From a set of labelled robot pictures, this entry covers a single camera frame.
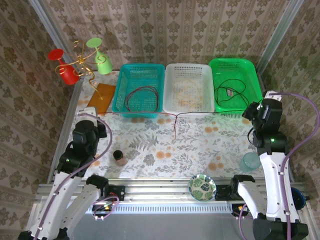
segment round plate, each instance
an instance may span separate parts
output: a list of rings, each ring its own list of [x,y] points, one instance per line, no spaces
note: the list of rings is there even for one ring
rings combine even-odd
[[[63,54],[64,54],[64,51],[62,49],[56,48],[48,53],[48,59],[51,61],[58,60],[62,58]]]
[[[188,183],[188,189],[191,196],[200,202],[210,201],[217,193],[214,180],[204,174],[193,176]]]
[[[88,40],[86,42],[86,46],[88,48],[96,48],[98,47],[100,44],[102,43],[102,39],[99,38],[99,37],[94,37],[94,38],[91,38],[90,40]]]

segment patterned wallpaper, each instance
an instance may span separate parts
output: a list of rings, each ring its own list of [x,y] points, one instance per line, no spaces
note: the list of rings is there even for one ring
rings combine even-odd
[[[0,1],[0,239],[24,230],[45,183],[73,88],[47,60],[55,46],[28,1]]]
[[[103,39],[115,70],[133,63],[257,63],[288,0],[44,0],[67,43]]]
[[[320,108],[320,1],[305,0],[262,75],[267,89],[300,93]],[[284,97],[282,128],[293,147],[314,129],[316,114],[303,100]],[[320,227],[320,131],[291,158],[295,178],[305,182]]]

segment floral tablecloth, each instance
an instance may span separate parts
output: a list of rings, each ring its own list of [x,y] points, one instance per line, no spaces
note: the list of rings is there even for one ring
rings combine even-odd
[[[95,81],[116,85],[119,72],[107,75],[96,73]],[[84,79],[76,112],[83,110],[94,93]],[[93,163],[85,177],[92,174],[107,178],[134,177],[192,177],[199,173],[211,177],[232,177],[244,174],[239,163],[244,154],[255,152],[247,140],[251,123],[242,118],[219,114],[205,117],[179,117],[174,129],[175,117],[159,114],[157,118],[125,118],[118,114],[102,117],[112,129],[113,141],[110,150]],[[73,119],[72,130],[77,118]],[[109,138],[100,139],[97,153],[107,146]],[[121,150],[128,161],[118,166],[113,152]],[[262,167],[250,173],[263,177]]]

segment white basket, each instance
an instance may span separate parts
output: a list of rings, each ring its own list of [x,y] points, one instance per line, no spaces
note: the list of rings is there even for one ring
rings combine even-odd
[[[172,63],[165,68],[163,110],[170,114],[215,111],[211,67],[194,63]],[[207,115],[189,113],[183,117]]]

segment small jar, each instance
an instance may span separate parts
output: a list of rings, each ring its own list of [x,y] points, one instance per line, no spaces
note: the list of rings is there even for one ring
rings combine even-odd
[[[120,151],[120,150],[114,151],[113,157],[115,159],[115,163],[118,166],[124,166],[124,165],[126,165],[128,163],[127,160],[125,159],[122,151]]]

